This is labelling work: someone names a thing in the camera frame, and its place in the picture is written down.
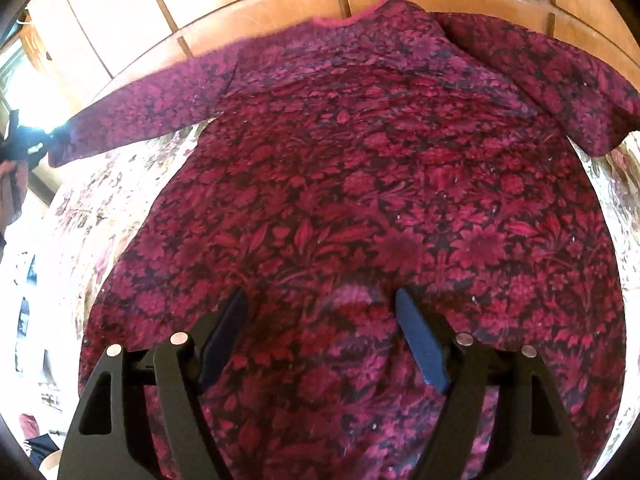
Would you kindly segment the person's left hand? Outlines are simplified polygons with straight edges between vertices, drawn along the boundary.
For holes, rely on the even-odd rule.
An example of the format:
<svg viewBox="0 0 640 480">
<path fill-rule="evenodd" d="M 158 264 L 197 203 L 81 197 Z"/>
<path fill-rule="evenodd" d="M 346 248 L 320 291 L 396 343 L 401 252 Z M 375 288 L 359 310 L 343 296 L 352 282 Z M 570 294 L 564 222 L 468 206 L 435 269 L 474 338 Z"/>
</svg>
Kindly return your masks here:
<svg viewBox="0 0 640 480">
<path fill-rule="evenodd" d="M 28 188 L 26 160 L 9 160 L 1 164 L 1 235 L 20 218 Z"/>
</svg>

